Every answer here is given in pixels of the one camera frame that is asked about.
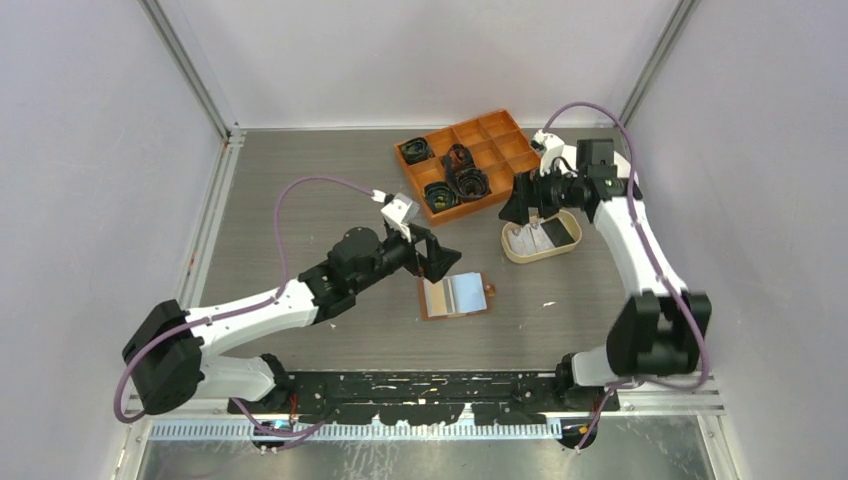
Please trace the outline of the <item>beige oval card tray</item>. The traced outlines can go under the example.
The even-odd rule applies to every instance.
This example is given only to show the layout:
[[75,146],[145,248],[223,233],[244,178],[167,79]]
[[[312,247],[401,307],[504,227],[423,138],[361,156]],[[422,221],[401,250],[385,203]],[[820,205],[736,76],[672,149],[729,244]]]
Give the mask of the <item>beige oval card tray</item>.
[[507,223],[501,232],[506,257],[516,264],[529,264],[573,251],[583,237],[576,217],[560,210],[552,217],[531,216],[527,225]]

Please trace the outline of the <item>brown leather card holder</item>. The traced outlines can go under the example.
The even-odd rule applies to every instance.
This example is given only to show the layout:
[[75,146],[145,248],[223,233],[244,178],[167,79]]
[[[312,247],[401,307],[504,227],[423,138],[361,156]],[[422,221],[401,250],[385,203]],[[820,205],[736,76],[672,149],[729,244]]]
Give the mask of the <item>brown leather card holder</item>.
[[424,298],[422,292],[422,281],[418,280],[418,295],[420,303],[420,313],[423,320],[444,320],[451,318],[461,318],[467,316],[481,315],[491,310],[491,300],[497,294],[496,287],[489,282],[486,276],[480,272],[467,272],[455,275],[445,276],[443,279],[449,278],[453,281],[455,296],[458,300],[458,309],[460,314],[455,317],[428,319],[425,313]]

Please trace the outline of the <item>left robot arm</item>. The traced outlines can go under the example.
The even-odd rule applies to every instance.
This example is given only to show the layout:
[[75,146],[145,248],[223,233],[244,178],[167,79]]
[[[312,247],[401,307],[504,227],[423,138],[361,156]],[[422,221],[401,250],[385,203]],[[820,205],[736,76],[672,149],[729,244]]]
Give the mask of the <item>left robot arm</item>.
[[272,354],[233,358],[227,351],[270,334],[333,319],[356,304],[358,294],[405,270],[430,282],[442,280],[461,259],[428,229],[410,234],[388,228],[385,238],[369,228],[348,230],[325,260],[278,289],[225,304],[184,309],[170,299],[155,305],[122,350],[125,370],[113,409],[123,423],[127,385],[145,415],[171,412],[192,399],[225,398],[230,410],[277,413],[289,407],[294,386]]

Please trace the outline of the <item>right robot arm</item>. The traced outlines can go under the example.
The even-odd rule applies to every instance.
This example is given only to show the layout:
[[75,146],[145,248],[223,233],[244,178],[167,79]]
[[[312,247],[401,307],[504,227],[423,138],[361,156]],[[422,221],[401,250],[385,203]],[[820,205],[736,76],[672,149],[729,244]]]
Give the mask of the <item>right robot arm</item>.
[[634,173],[610,139],[567,145],[539,131],[530,141],[538,166],[514,177],[499,217],[502,244],[517,263],[551,256],[575,245],[563,214],[583,212],[612,254],[626,302],[605,343],[564,359],[555,384],[558,403],[582,409],[594,387],[704,370],[705,333],[712,311],[704,293],[689,289],[665,258],[653,234]]

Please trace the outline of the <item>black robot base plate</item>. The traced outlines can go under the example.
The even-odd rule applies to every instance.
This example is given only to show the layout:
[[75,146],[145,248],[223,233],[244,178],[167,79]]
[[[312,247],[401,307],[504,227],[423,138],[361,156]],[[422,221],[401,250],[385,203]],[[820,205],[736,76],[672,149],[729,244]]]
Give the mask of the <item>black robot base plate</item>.
[[259,400],[232,400],[231,413],[281,415],[305,427],[457,427],[464,411],[475,427],[551,427],[565,447],[591,445],[590,419],[555,422],[556,415],[616,412],[617,394],[581,387],[562,365],[548,371],[406,371],[285,373]]

